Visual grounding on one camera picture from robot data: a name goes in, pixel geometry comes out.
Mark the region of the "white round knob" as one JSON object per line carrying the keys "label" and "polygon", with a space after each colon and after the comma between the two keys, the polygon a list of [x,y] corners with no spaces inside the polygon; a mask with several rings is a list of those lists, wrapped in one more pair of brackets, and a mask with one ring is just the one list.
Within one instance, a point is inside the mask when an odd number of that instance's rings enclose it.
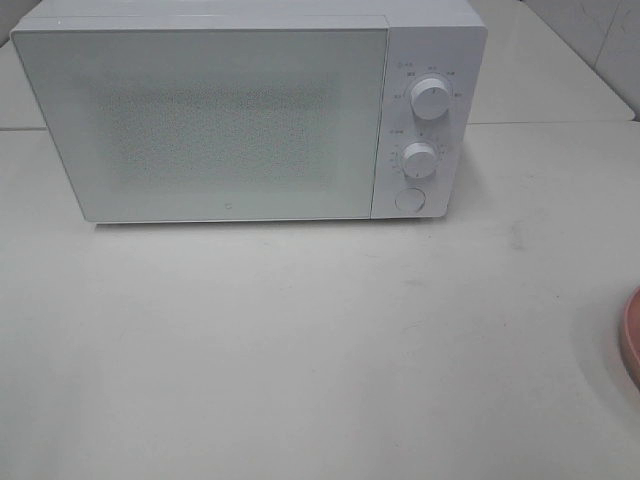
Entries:
{"label": "white round knob", "polygon": [[438,154],[428,143],[412,143],[402,153],[402,169],[406,177],[421,179],[435,172]]}
{"label": "white round knob", "polygon": [[428,75],[419,79],[409,90],[413,113],[427,121],[436,120],[448,111],[451,96],[449,83],[437,75]]}

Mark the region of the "white microwave oven body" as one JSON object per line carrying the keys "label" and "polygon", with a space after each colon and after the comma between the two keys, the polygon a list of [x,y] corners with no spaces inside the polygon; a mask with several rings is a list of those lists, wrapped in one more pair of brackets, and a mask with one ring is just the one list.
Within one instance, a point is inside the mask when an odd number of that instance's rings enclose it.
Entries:
{"label": "white microwave oven body", "polygon": [[[19,32],[373,29],[386,32],[387,46],[368,216],[176,222],[441,217],[451,196],[488,34],[465,1],[43,1],[17,23],[10,37],[20,60],[14,43]],[[452,93],[448,111],[431,121],[418,118],[409,99],[410,88],[428,75],[443,77]],[[438,154],[437,168],[426,178],[410,179],[403,172],[402,153],[412,143],[431,144]],[[418,214],[396,208],[396,195],[406,188],[426,194]]]}

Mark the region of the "upper white round knob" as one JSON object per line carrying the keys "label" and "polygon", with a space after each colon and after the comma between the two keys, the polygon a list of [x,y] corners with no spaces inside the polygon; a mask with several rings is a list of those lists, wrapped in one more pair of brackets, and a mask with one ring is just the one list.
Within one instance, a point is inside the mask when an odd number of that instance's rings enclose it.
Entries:
{"label": "upper white round knob", "polygon": [[419,79],[409,90],[413,113],[427,121],[436,120],[448,111],[451,96],[449,83],[437,75],[428,75]]}

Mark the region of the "white microwave door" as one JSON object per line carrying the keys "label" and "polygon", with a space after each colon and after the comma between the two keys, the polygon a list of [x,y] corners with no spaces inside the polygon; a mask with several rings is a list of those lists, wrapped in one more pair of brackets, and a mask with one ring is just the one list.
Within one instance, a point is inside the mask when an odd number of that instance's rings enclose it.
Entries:
{"label": "white microwave door", "polygon": [[387,34],[19,32],[95,223],[369,215]]}

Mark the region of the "pink round plate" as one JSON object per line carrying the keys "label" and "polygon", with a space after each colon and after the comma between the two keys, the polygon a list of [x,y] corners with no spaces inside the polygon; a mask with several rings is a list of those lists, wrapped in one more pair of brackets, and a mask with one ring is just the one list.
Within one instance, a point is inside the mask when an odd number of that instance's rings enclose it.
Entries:
{"label": "pink round plate", "polygon": [[621,357],[626,370],[636,387],[639,387],[640,382],[639,301],[640,293],[639,289],[636,289],[626,302],[619,326]]}

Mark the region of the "lower white round knob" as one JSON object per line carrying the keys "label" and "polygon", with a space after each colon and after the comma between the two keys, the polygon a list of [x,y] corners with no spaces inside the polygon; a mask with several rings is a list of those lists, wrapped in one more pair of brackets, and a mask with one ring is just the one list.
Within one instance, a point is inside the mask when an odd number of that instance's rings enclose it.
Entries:
{"label": "lower white round knob", "polygon": [[421,179],[435,172],[438,154],[428,143],[412,143],[402,153],[402,169],[406,177]]}

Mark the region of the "white round door button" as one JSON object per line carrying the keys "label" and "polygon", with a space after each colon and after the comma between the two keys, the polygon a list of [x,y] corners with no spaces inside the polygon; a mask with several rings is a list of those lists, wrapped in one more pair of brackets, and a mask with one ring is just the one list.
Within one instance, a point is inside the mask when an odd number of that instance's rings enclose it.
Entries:
{"label": "white round door button", "polygon": [[426,194],[418,188],[406,188],[395,198],[396,208],[407,214],[418,214],[425,204]]}

